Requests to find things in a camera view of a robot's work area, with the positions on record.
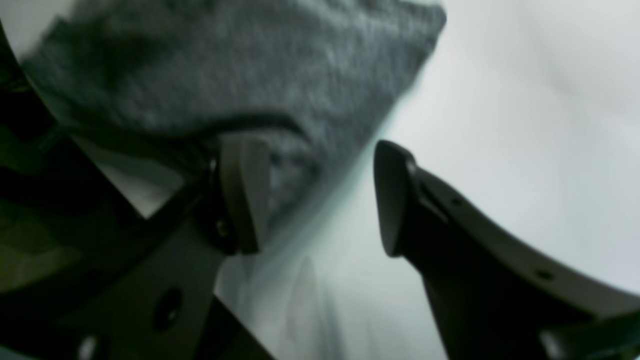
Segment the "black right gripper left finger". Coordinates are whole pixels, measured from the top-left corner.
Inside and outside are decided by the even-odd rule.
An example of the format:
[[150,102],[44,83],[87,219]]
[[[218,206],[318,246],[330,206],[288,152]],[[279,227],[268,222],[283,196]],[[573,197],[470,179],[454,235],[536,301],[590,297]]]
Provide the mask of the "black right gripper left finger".
[[257,253],[269,148],[63,137],[1,161],[1,346],[34,360],[214,360],[237,331],[214,296]]

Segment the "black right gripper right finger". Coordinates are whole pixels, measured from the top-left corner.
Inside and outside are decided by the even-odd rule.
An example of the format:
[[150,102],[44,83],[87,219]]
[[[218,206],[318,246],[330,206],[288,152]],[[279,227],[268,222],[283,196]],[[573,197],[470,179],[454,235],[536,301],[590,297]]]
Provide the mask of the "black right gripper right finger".
[[517,239],[454,187],[380,140],[382,247],[422,278],[449,360],[637,360],[639,296]]

